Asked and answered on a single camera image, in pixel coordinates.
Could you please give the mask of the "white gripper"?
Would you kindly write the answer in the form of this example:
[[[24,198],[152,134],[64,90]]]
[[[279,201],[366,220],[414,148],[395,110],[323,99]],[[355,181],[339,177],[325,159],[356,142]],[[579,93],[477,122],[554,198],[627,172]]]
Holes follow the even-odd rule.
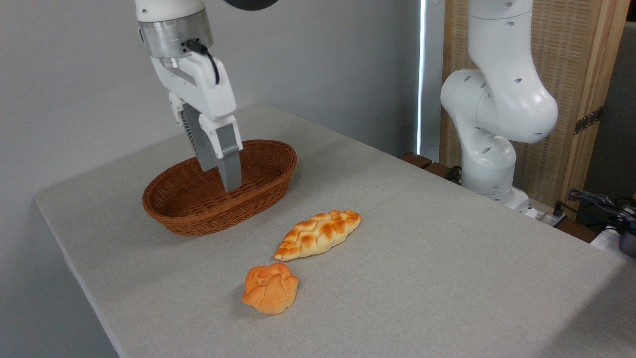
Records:
[[[179,68],[166,68],[151,58],[179,125],[184,127],[203,172],[218,168],[226,192],[241,186],[240,151],[243,149],[237,121],[231,115],[236,99],[223,64],[215,60],[220,81],[207,55],[191,52],[177,59]]]

